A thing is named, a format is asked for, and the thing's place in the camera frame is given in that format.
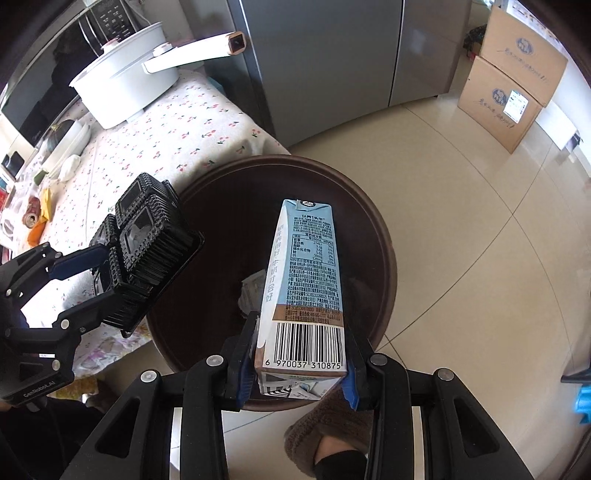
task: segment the cardboard box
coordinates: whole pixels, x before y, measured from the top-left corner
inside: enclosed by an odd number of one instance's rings
[[[493,7],[480,55],[547,106],[567,59],[515,17]]]
[[[481,57],[474,59],[457,105],[510,153],[517,148],[542,109],[514,80]]]
[[[255,351],[261,393],[319,400],[347,374],[332,209],[284,200]]]

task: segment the blue gripper pad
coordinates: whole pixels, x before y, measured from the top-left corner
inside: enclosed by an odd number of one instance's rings
[[[355,388],[355,369],[349,360],[347,360],[347,367],[347,376],[340,384],[343,388],[345,399],[347,399],[353,410],[357,410],[357,406],[359,405],[359,395]]]

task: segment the fuzzy brown slipper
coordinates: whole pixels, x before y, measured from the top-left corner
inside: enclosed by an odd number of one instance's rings
[[[325,435],[347,442],[363,454],[369,450],[373,412],[349,406],[341,387],[320,400],[315,408],[287,429],[285,453],[303,473],[314,477],[314,454]]]

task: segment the white plate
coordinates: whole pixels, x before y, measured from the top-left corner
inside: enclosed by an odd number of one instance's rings
[[[78,132],[74,140],[68,145],[67,149],[64,151],[63,155],[61,156],[60,160],[56,163],[53,169],[47,173],[47,176],[50,179],[56,179],[60,175],[61,167],[71,155],[80,155],[84,150],[84,147],[88,144],[90,140],[90,126],[84,124],[81,130]]]
[[[60,140],[57,144],[51,155],[47,157],[47,160],[43,162],[41,168],[46,172],[50,172],[56,166],[56,164],[61,160],[62,156],[68,149],[68,146],[74,141],[74,139],[80,133],[82,129],[82,124],[78,120],[74,120],[74,123],[70,127],[70,129],[66,132],[64,137]]]

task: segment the tablecloth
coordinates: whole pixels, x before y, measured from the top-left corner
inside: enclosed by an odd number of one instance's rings
[[[51,186],[55,207],[41,242],[50,242],[64,255],[88,246],[139,173],[167,179],[180,193],[220,164],[251,155],[288,153],[198,72],[181,72],[179,81],[130,124],[104,130],[79,101],[66,118],[80,118],[90,125],[92,135],[73,179],[41,184],[41,188]],[[39,171],[40,161],[37,157],[27,167],[25,179]],[[20,250],[26,248],[24,238],[17,243]],[[92,276],[86,271],[49,282],[22,311],[29,326],[50,327],[61,311],[92,296]],[[77,378],[96,374],[150,340],[145,321],[127,339],[102,325],[83,335],[74,374]]]

